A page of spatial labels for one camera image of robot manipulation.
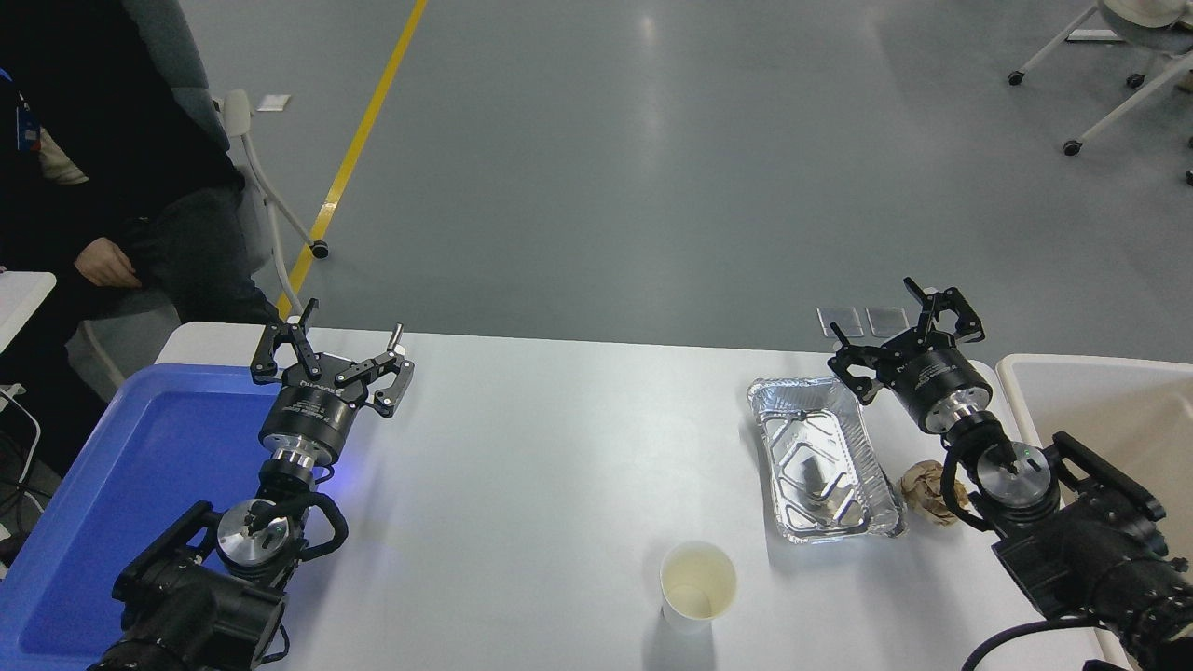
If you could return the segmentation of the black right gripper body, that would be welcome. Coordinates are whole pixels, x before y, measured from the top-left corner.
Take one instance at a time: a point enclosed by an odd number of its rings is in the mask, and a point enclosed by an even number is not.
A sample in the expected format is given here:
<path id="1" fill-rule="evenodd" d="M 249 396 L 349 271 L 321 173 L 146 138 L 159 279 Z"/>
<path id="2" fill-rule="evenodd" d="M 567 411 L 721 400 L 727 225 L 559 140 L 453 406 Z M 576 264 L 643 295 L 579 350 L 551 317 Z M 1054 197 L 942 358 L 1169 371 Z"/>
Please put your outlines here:
<path id="1" fill-rule="evenodd" d="M 993 401 L 993 386 L 958 349 L 932 349 L 883 365 L 878 378 L 925 433 L 946 433 Z"/>

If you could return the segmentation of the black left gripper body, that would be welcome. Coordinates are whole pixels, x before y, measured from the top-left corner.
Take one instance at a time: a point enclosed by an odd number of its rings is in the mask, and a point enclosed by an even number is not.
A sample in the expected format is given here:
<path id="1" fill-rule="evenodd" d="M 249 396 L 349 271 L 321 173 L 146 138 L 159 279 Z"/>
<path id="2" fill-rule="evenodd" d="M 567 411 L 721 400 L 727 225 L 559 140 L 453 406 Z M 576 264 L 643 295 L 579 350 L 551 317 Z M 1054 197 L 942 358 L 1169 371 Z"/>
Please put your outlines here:
<path id="1" fill-rule="evenodd" d="M 350 396 L 350 390 L 313 381 L 302 371 L 288 373 L 268 408 L 259 441 L 271 451 L 289 449 L 307 454 L 317 464 L 334 464 L 359 408 L 361 399 Z"/>

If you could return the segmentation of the person's hand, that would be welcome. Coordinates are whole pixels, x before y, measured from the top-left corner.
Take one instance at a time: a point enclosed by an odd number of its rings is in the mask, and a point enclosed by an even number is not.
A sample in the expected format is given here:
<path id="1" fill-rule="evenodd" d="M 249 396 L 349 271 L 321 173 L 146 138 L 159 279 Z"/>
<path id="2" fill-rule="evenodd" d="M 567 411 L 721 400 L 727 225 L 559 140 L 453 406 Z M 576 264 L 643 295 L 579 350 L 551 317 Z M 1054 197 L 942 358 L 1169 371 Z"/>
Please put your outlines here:
<path id="1" fill-rule="evenodd" d="M 74 267 L 94 287 L 119 289 L 142 287 L 132 261 L 109 238 L 97 238 L 78 252 Z"/>

